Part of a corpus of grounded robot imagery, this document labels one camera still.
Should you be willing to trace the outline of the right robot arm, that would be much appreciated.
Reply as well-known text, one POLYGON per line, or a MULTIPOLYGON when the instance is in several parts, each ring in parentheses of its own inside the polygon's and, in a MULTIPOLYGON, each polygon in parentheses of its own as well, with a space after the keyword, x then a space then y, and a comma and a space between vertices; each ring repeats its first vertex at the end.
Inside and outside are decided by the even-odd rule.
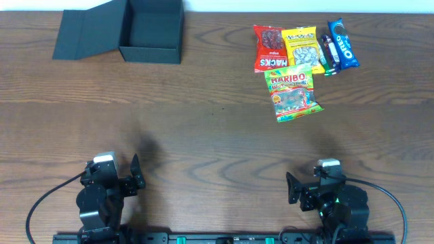
POLYGON ((347 184, 344 176, 331 176, 321 170, 318 182, 303 184, 286 174, 288 202, 300 203, 302 211, 316 210, 322 223, 310 243, 372 243, 368 232, 367 192, 347 184))

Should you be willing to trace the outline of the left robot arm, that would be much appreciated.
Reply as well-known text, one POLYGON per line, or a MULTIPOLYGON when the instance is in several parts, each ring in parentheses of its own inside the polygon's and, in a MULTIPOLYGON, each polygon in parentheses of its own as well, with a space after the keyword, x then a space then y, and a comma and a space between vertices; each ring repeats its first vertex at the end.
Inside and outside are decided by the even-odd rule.
POLYGON ((136 233, 121 224, 124 198, 133 197, 146 182, 137 155, 130 163, 131 174, 120 178, 114 152, 103 152, 87 162, 76 204, 83 224, 78 243, 137 243, 136 233))

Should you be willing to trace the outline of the green Haribo gummy bag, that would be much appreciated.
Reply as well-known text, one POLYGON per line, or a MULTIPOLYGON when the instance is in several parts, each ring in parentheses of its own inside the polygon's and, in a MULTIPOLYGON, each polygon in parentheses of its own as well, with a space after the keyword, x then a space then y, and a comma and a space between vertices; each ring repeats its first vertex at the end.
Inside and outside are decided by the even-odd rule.
POLYGON ((264 78, 278 123, 323 110, 315 99, 310 64, 267 70, 264 72, 264 78))

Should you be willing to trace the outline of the yellow Hacks candy bag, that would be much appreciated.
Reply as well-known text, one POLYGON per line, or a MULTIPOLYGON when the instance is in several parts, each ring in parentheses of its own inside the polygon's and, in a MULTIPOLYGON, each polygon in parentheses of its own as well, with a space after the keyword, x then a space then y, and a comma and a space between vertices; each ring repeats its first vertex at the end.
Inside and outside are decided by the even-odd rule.
POLYGON ((309 64, 313 74, 324 74, 320 62, 315 26, 286 29, 281 32, 287 51, 288 65, 309 64))

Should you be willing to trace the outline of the red Hacks candy bag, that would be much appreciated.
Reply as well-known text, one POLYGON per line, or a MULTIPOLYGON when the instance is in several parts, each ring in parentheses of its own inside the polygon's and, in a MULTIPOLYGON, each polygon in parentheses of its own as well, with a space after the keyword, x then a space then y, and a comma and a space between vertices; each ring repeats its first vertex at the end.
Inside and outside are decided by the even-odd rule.
POLYGON ((288 55, 281 33, 284 28, 254 25, 253 29, 257 38, 254 72, 262 73, 288 66, 288 55))

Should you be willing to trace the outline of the black gift box with lid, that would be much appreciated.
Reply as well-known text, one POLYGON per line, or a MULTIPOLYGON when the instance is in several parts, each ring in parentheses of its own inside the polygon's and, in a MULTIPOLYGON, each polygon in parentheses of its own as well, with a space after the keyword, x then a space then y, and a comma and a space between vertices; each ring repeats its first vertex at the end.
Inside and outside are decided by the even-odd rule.
POLYGON ((52 58, 80 60, 119 50, 126 62, 179 64, 181 0, 112 0, 87 10, 64 10, 52 58))

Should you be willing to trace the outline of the blue Oreo cookie pack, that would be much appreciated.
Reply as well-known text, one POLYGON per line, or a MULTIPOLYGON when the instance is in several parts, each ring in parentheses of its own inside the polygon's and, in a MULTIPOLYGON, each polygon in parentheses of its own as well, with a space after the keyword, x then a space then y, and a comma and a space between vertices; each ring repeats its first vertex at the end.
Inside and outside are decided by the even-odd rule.
POLYGON ((328 27, 340 59, 340 68, 348 69, 358 67, 359 61, 352 50, 351 41, 347 29, 344 27, 342 18, 328 22, 328 27))

